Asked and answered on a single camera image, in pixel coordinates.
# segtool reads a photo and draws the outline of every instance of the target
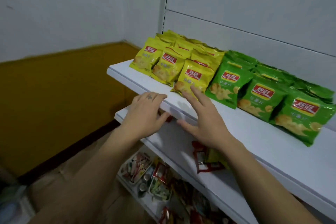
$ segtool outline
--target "finger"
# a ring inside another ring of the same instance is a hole
[[[194,137],[197,137],[198,127],[190,125],[185,120],[178,120],[177,123],[187,132],[191,133]]]
[[[169,112],[164,112],[163,114],[161,114],[161,116],[156,120],[157,130],[159,130],[162,127],[162,125],[166,122],[169,116],[170,116]]]
[[[133,100],[132,100],[132,104],[138,102],[139,99],[140,99],[140,97],[141,97],[141,95],[137,95],[137,96],[135,96],[135,97],[133,98]]]
[[[142,94],[142,95],[140,96],[139,101],[142,101],[142,100],[148,98],[148,96],[149,96],[151,93],[153,93],[153,92],[145,92],[144,94]]]
[[[191,85],[190,89],[195,94],[195,96],[197,97],[198,101],[203,106],[206,106],[209,103],[211,103],[211,100],[206,95],[204,95],[198,88],[196,88],[194,85]]]
[[[153,100],[153,103],[155,104],[155,105],[157,105],[157,107],[159,107],[160,106],[160,104],[162,103],[162,101],[165,99],[165,98],[167,98],[168,96],[166,95],[166,94],[157,94],[156,96],[155,96],[155,99]]]
[[[186,91],[182,92],[182,95],[188,100],[191,106],[195,109],[196,113],[199,114],[199,111],[203,107],[202,104],[197,100],[197,98],[193,97],[191,94]]]

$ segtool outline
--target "right hand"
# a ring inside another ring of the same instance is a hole
[[[190,89],[198,100],[187,92],[183,92],[183,96],[195,109],[198,116],[198,125],[192,126],[184,120],[178,120],[177,123],[196,137],[203,145],[219,149],[223,144],[230,141],[233,136],[226,128],[221,115],[211,100],[194,86],[191,86]]]

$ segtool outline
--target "wall baseboard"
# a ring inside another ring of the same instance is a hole
[[[23,185],[30,185],[35,182],[39,177],[44,175],[45,173],[55,169],[74,155],[76,155],[81,150],[84,150],[86,147],[97,141],[99,138],[103,137],[107,133],[111,132],[113,129],[120,125],[116,120],[112,120],[108,124],[100,127],[94,132],[90,133],[86,137],[77,141],[73,145],[69,146],[65,150],[62,150],[60,153],[55,156],[49,158],[45,162],[41,163],[37,167],[28,171],[27,173],[19,176],[18,181]]]

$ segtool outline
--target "white shelf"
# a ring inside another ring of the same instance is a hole
[[[154,152],[145,145],[142,146],[139,149],[139,151],[147,153],[150,157],[156,156],[156,154],[154,154]],[[165,206],[167,206],[169,209],[173,210],[175,213],[179,214],[180,216],[186,217],[186,212],[184,212],[183,205],[174,195],[171,197],[169,202],[160,202],[160,201],[153,202],[151,195],[149,195],[148,193],[146,193],[144,197],[139,198],[138,193],[137,193],[138,183],[135,185],[132,185],[129,182],[127,182],[122,177],[120,170],[117,174],[117,179],[156,222],[158,222],[159,219],[161,218],[161,212]]]
[[[115,114],[115,119],[122,123],[127,112],[128,107],[120,110]],[[239,224],[257,224],[231,172],[197,174],[192,156],[193,140],[193,136],[172,121],[164,124],[159,132],[141,141],[234,221]]]
[[[170,92],[169,86],[129,68],[130,62],[131,60],[111,65],[107,69],[107,74],[138,94],[149,91],[167,94],[168,98],[161,104],[163,110],[170,112],[175,118],[181,118],[193,124],[197,122],[197,115],[186,99]],[[322,128],[314,145],[308,148],[291,135],[240,109],[233,110],[216,101],[213,103],[233,136],[241,141],[291,193],[329,218],[336,220],[336,132]],[[176,144],[165,144],[164,146],[168,147],[169,145],[172,153],[178,151],[181,153],[180,155],[188,155],[187,152],[190,152],[191,145],[189,142],[184,144],[188,140],[184,137],[190,138],[191,136],[183,133],[182,130],[179,130],[174,134],[176,138],[179,138],[177,142],[183,144],[180,151],[176,149]],[[160,142],[164,140],[161,137],[164,138],[164,135],[160,135],[155,147],[159,151],[166,152],[163,145],[160,145]],[[212,184],[218,181],[218,185],[220,185],[223,183],[221,178],[211,175],[211,180],[206,182]],[[213,193],[218,196],[219,192],[213,191]],[[227,202],[229,199],[225,195],[218,197],[223,202]],[[238,215],[245,216],[245,220],[251,223],[250,220],[255,219],[254,217],[250,218],[250,214],[252,212],[246,211],[244,214]]]

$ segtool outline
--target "white wall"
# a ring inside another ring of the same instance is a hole
[[[123,39],[122,0],[0,0],[0,62]]]
[[[149,36],[162,32],[166,0],[124,0],[125,40],[142,47]]]

